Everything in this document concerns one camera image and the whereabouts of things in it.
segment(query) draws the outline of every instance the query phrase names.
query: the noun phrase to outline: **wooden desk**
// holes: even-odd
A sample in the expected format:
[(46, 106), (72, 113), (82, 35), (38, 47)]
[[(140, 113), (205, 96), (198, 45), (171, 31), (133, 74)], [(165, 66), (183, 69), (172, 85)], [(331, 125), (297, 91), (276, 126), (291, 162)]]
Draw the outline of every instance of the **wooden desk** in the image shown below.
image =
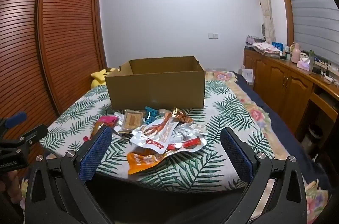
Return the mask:
[(323, 76), (297, 68), (291, 61), (273, 59), (252, 50), (244, 49), (244, 66), (253, 69), (254, 91), (276, 111), (292, 134), (302, 140), (310, 122), (319, 110), (330, 120), (330, 132), (324, 132), (319, 144), (322, 147), (339, 123), (339, 87)]

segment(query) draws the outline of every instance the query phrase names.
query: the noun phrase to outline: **white wall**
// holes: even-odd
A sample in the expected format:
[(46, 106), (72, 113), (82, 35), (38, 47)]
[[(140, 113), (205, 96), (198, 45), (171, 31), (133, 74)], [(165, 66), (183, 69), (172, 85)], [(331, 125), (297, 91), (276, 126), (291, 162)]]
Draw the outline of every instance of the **white wall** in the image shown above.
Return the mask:
[(271, 0), (276, 42), (287, 44), (287, 20), (284, 0)]
[(263, 23), (259, 0), (100, 0), (100, 11), (109, 67), (194, 55), (206, 69), (238, 70), (246, 36), (261, 36)]

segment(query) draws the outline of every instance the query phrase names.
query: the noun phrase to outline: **power strip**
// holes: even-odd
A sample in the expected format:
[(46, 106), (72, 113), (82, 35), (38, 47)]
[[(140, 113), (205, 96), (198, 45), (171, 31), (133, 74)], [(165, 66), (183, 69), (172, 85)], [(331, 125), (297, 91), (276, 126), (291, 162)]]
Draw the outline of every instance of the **power strip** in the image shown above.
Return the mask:
[(336, 81), (335, 79), (332, 79), (332, 78), (330, 78), (329, 76), (324, 75), (324, 77), (325, 77), (326, 80), (328, 80), (329, 82)]

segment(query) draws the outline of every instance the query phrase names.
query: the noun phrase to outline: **trash can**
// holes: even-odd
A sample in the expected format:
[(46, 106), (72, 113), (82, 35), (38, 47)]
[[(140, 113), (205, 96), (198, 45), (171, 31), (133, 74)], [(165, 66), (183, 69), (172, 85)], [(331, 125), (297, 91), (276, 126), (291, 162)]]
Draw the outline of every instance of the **trash can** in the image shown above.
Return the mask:
[(315, 124), (310, 124), (308, 126), (308, 132), (301, 143), (301, 146), (304, 148), (307, 154), (310, 154), (314, 150), (322, 136), (323, 132), (319, 126)]

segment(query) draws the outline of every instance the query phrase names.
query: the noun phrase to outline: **bed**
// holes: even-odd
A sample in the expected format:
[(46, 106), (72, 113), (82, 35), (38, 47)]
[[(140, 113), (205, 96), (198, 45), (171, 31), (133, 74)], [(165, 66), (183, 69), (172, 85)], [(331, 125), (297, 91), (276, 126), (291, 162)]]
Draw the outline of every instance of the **bed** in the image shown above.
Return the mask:
[[(135, 149), (127, 136), (113, 136), (97, 172), (144, 186), (179, 192), (209, 192), (244, 187), (220, 145), (220, 131), (230, 126), (238, 137), (255, 152), (285, 160), (294, 155), (304, 176), (308, 218), (311, 221), (324, 208), (330, 184), (325, 172), (304, 153), (281, 118), (247, 85), (245, 79), (232, 72), (206, 72), (204, 108), (184, 109), (208, 130), (207, 145), (196, 153), (177, 153), (144, 172), (128, 175), (126, 155)], [(77, 150), (90, 137), (95, 121), (113, 114), (106, 86), (98, 86), (69, 107), (50, 127), (41, 140), (55, 156)], [(269, 181), (254, 217), (263, 210), (272, 189)]]

